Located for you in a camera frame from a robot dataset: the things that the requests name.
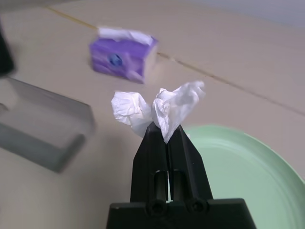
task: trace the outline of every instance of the light green plate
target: light green plate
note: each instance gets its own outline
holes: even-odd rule
[[[273,150],[220,126],[186,131],[200,152],[214,198],[244,198],[257,229],[305,229],[305,184]]]

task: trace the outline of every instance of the tissue box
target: tissue box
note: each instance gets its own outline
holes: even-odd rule
[[[144,83],[155,65],[158,41],[151,45],[131,40],[99,38],[90,44],[92,67],[95,71]]]

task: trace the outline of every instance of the crumpled tissue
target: crumpled tissue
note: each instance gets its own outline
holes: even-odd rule
[[[130,125],[140,137],[144,137],[148,125],[154,121],[161,129],[164,142],[168,143],[176,128],[205,96],[203,87],[203,82],[196,81],[173,92],[161,88],[152,105],[147,104],[139,93],[116,92],[111,101],[113,114],[119,122]]]

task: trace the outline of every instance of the black object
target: black object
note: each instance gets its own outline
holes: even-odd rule
[[[0,25],[0,76],[7,75],[14,70],[14,62],[11,58],[8,46],[4,40],[4,35]]]
[[[107,229],[125,228],[256,227],[243,199],[213,199],[202,158],[181,126],[165,144],[151,123],[134,157],[130,203],[110,205]]]

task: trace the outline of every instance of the white tissue paper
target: white tissue paper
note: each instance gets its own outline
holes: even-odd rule
[[[109,38],[114,40],[132,40],[142,44],[151,45],[153,38],[150,35],[140,31],[121,30],[107,27],[99,27],[99,36],[101,38]]]
[[[173,92],[161,88],[152,105],[148,105],[139,93],[116,92],[111,101],[113,114],[119,122],[130,125],[140,137],[144,137],[148,125],[154,121],[161,129],[164,142],[168,143],[199,99],[205,96],[203,87],[203,82],[196,81]]]

